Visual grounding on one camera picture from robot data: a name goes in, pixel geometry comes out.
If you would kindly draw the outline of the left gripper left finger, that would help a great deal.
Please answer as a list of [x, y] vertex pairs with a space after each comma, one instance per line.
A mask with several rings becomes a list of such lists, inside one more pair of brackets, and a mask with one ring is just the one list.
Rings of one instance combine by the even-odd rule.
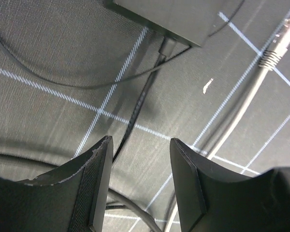
[[105, 136], [36, 178], [0, 177], [0, 232], [100, 232], [113, 158]]

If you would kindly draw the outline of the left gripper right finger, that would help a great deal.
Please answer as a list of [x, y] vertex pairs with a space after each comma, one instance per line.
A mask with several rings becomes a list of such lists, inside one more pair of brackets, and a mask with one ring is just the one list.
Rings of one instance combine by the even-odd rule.
[[170, 159], [182, 231], [290, 232], [290, 167], [245, 176], [177, 138]]

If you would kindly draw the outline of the black power adapter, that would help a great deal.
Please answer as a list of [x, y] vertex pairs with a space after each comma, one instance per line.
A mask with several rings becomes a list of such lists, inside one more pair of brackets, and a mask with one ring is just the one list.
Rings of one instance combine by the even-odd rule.
[[226, 0], [105, 0], [104, 6], [182, 44], [201, 47]]

